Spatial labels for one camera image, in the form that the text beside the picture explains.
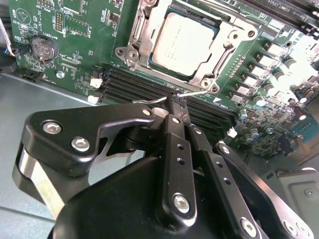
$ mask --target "metal wire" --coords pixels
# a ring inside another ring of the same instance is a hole
[[[196,95],[201,95],[201,94],[206,94],[207,91],[196,91],[196,92],[189,92],[189,93],[184,93],[184,94],[177,94],[178,97],[187,97],[187,96],[196,96]],[[133,103],[140,103],[140,104],[146,104],[146,105],[151,105],[151,104],[155,104],[155,103],[159,103],[162,102],[164,100],[166,100],[167,97],[162,97],[156,100],[152,100],[152,101],[146,101],[146,100],[134,100],[132,101]]]
[[[9,36],[8,36],[8,34],[7,34],[7,32],[6,32],[6,29],[5,29],[5,27],[4,27],[4,24],[3,24],[2,20],[1,20],[1,18],[0,18],[0,30],[1,30],[1,32],[2,32],[2,34],[3,34],[3,37],[4,37],[4,39],[5,39],[5,43],[6,43],[6,46],[7,46],[7,49],[8,49],[8,51],[9,51],[10,55],[11,55],[11,56],[15,56],[14,53],[12,52],[12,49],[11,49],[11,41],[10,41],[10,39],[9,39]]]

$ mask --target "motherboard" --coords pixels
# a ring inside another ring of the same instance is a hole
[[[10,14],[21,73],[91,103],[194,93],[212,144],[263,158],[319,133],[317,0],[11,0]]]

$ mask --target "robotic arm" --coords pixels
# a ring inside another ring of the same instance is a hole
[[[144,158],[89,185],[97,158],[137,149]],[[219,142],[212,150],[177,95],[163,109],[122,104],[30,115],[13,178],[56,218],[54,239],[314,238],[231,148]]]

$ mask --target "cpu socket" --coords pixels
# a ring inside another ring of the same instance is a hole
[[[217,94],[216,83],[256,27],[217,6],[214,14],[182,0],[140,0],[130,39],[115,54],[130,67],[189,91]]]

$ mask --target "black dimm slot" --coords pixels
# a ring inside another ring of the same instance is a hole
[[[245,4],[246,6],[259,11],[265,15],[268,15],[269,17],[272,17],[273,19],[276,19],[285,25],[288,25],[292,28],[296,28],[298,30],[303,30],[302,26],[304,23],[301,19],[297,19],[296,16],[293,16],[291,14],[288,14],[274,6],[268,3],[268,1],[263,0],[238,0],[238,2],[241,2]]]
[[[319,11],[319,8],[317,8],[312,2],[308,0],[286,0],[293,4],[294,6],[297,6],[300,9],[303,9],[309,13],[312,13],[313,11]]]
[[[109,71],[104,97],[118,103],[129,103],[138,99],[155,100],[173,92],[174,89],[164,85],[129,72],[112,69]],[[151,106],[160,107],[160,103]],[[213,142],[222,139],[238,120],[237,113],[194,97],[187,98],[187,107],[192,123],[202,128]]]

